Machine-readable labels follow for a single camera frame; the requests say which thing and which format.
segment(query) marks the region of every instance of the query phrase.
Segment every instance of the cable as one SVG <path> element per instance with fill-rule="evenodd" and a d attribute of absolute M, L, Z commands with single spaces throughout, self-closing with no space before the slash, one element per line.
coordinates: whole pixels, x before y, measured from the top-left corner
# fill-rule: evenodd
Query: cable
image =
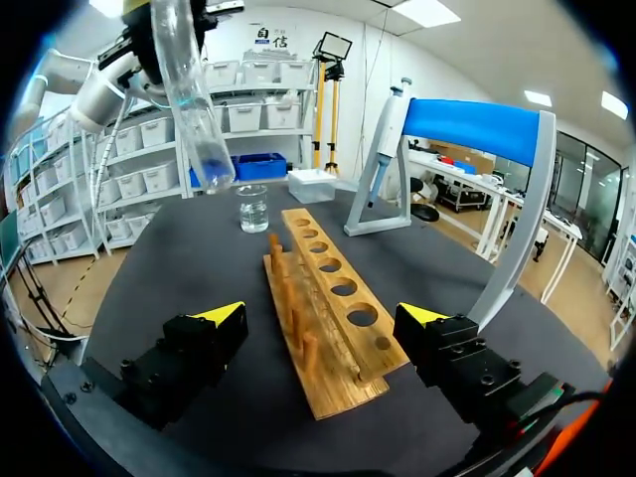
<path fill-rule="evenodd" d="M 602 400 L 603 396 L 604 396 L 603 393 L 599 393 L 596 391 L 586 391 L 583 393 L 578 393 L 577 395 L 563 397 L 558 402 L 547 405 L 546 407 L 542 407 L 541 409 L 533 412 L 532 414 L 527 415 L 526 417 L 521 419 L 519 422 L 517 422 L 515 429 L 522 430 L 528 424 L 537 420 L 539 417 L 542 417 L 543 415 L 549 414 L 551 412 L 561 410 L 567 405 L 574 404 L 575 402 L 584 402 L 586 400 Z"/>
<path fill-rule="evenodd" d="M 362 124 L 360 126 L 360 141 L 358 142 L 358 151 L 356 153 L 356 163 L 354 164 L 354 174 L 356 173 L 356 169 L 358 168 L 358 162 L 360 161 L 360 175 L 362 176 L 362 172 L 364 169 L 364 160 L 362 156 L 365 153 L 364 141 L 365 141 L 365 119 L 367 116 L 367 91 L 369 89 L 369 83 L 371 82 L 371 76 L 376 68 L 376 62 L 378 61 L 378 55 L 380 54 L 380 47 L 382 46 L 382 42 L 385 38 L 385 30 L 387 27 L 387 18 L 389 17 L 389 9 L 385 12 L 385 21 L 382 24 L 382 32 L 380 34 L 380 41 L 378 42 L 378 48 L 376 49 L 376 55 L 374 57 L 374 61 L 371 65 L 371 70 L 367 73 L 367 24 L 363 24 L 363 50 L 365 52 L 365 89 L 364 89 L 364 100 L 363 100 L 363 108 L 362 108 Z"/>

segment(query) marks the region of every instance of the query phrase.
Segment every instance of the wall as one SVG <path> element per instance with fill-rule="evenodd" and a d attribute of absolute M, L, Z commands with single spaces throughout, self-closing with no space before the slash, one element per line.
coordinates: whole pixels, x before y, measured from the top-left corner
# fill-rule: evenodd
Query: wall
<path fill-rule="evenodd" d="M 412 79 L 412 92 L 418 97 L 490 100 L 473 82 L 415 45 L 361 22 L 294 8 L 252 8 L 234 15 L 221 23 L 217 30 L 207 33 L 209 60 L 242 59 L 243 52 L 254 46 L 257 28 L 253 24 L 256 23 L 263 23 L 269 29 L 284 28 L 289 36 L 290 52 L 297 53 L 299 60 L 310 59 L 325 31 L 353 41 L 344 63 L 346 76 L 341 85 L 337 160 L 343 177 L 360 175 L 376 123 L 391 93 L 390 87 L 400 84 L 401 78 Z M 326 90 L 325 104 L 331 104 L 330 85 Z M 328 133 L 330 127 L 331 120 L 325 117 L 323 131 Z M 277 138 L 268 146 L 288 151 L 295 147 L 290 145 L 290 141 L 295 139 Z M 323 164 L 327 159 L 326 142 L 327 139 L 323 139 Z M 235 146 L 230 144 L 230 147 L 234 152 Z"/>

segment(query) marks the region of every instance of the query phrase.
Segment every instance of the ceiling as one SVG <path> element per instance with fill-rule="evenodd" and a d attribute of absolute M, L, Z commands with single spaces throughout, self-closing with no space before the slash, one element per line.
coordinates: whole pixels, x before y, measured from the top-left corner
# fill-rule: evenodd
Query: ceiling
<path fill-rule="evenodd" d="M 617 149 L 633 144 L 631 125 L 600 106 L 619 89 L 595 49 L 556 0 L 441 0 L 462 21 L 424 29 L 389 10 L 402 0 L 245 0 L 364 21 L 412 42 L 454 66 L 497 102 L 539 109 L 524 90 L 548 94 L 552 111 Z"/>

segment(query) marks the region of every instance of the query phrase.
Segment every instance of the ceiling light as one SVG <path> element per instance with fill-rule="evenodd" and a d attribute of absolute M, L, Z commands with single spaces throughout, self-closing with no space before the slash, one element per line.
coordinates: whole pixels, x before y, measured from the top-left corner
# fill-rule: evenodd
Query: ceiling light
<path fill-rule="evenodd" d="M 108 18 L 116 18 L 123 15 L 123 0 L 89 0 L 95 10 Z"/>
<path fill-rule="evenodd" d="M 603 92 L 603 97 L 601 98 L 600 105 L 603 106 L 610 112 L 613 112 L 621 119 L 627 119 L 627 114 L 629 113 L 629 109 L 627 108 L 627 104 L 618 99 L 613 94 L 610 94 L 607 91 Z"/>
<path fill-rule="evenodd" d="M 535 102 L 542 106 L 553 107 L 553 101 L 547 94 L 541 94 L 540 92 L 525 90 L 526 98 L 529 102 Z"/>
<path fill-rule="evenodd" d="M 392 10 L 424 28 L 461 22 L 461 18 L 438 0 L 407 0 Z"/>

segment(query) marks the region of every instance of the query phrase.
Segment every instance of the black table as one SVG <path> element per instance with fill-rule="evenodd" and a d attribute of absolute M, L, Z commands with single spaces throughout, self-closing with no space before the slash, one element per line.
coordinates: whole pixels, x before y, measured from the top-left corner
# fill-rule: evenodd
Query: black table
<path fill-rule="evenodd" d="M 407 229 L 357 238 L 344 235 L 353 200 L 307 208 L 393 314 L 405 301 L 444 314 L 466 313 L 492 265 L 413 220 Z M 178 201 L 162 208 L 112 280 L 86 353 L 118 374 L 179 313 L 245 301 L 249 337 L 216 389 L 201 393 L 164 433 L 223 462 L 313 471 L 383 469 L 435 475 L 459 461 L 477 435 L 438 389 L 427 389 L 411 365 L 387 376 L 389 392 L 340 415 L 314 421 L 269 293 L 262 256 L 267 234 L 240 230 L 232 193 Z M 280 211 L 302 207 L 286 186 L 268 193 L 269 230 L 288 249 Z M 369 217 L 392 214 L 377 204 Z M 555 315 L 521 287 L 484 330 L 490 346 L 522 362 L 526 381 L 547 371 L 580 390 L 600 390 L 607 376 L 594 356 Z M 561 419 L 572 420 L 580 406 Z"/>

